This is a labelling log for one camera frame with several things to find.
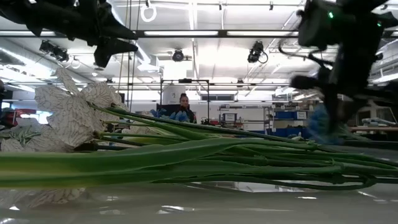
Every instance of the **woman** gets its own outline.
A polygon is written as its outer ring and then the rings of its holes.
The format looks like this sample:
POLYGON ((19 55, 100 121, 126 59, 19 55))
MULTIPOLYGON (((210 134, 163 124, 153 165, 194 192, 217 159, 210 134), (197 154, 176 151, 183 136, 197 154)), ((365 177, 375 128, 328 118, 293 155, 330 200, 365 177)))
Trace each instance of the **woman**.
POLYGON ((189 109, 189 99, 187 97, 187 94, 181 93, 180 96, 180 108, 172 114, 172 116, 176 116, 176 120, 186 120, 190 123, 196 123, 197 119, 195 114, 192 112, 192 110, 189 109))

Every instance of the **dark hair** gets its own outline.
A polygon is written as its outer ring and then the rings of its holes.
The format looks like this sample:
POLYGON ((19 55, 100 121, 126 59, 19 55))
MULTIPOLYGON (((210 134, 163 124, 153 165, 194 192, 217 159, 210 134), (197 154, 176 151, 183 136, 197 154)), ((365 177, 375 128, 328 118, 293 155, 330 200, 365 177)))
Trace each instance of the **dark hair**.
POLYGON ((181 99, 182 99, 183 97, 187 97, 187 94, 186 94, 186 93, 181 93, 181 96, 180 96, 180 102, 181 102, 181 99))

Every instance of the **blue glove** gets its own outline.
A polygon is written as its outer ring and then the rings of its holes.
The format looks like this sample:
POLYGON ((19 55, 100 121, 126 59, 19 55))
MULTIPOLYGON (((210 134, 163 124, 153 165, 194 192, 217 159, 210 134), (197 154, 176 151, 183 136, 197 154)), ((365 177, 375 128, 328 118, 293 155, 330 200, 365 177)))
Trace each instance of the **blue glove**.
POLYGON ((342 144, 343 140, 337 131, 329 132, 329 115, 324 105, 318 105, 308 119, 308 132, 311 140, 319 144, 342 144))

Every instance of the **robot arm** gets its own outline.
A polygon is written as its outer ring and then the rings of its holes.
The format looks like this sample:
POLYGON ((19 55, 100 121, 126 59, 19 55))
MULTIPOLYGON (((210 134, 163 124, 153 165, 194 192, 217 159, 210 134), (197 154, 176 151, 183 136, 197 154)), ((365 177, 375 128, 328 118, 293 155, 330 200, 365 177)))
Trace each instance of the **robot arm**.
POLYGON ((376 52, 384 29, 398 26, 391 12, 381 15, 371 12, 386 1, 307 0, 304 11, 298 12, 302 18, 298 26, 299 45, 318 47, 319 51, 326 50, 327 45, 339 45, 331 70, 325 66, 330 62, 310 54, 307 58, 320 65, 317 78, 296 76, 290 82, 291 87, 317 88, 323 93, 331 129, 337 121, 355 114, 369 99, 398 104, 393 88, 368 86, 372 64, 380 58, 376 52), (343 115, 338 113, 338 94, 353 99, 343 108, 343 115))

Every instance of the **red object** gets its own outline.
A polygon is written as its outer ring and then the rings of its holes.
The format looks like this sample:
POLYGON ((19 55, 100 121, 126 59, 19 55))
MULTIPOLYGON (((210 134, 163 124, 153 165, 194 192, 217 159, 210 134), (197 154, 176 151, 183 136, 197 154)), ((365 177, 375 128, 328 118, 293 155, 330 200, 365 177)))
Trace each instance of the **red object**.
POLYGON ((15 109, 14 111, 3 111, 3 121, 11 126, 17 126, 16 118, 20 118, 22 114, 36 114, 36 110, 32 109, 15 109))
POLYGON ((218 125, 220 122, 218 122, 218 121, 210 121, 210 124, 211 125, 218 125))

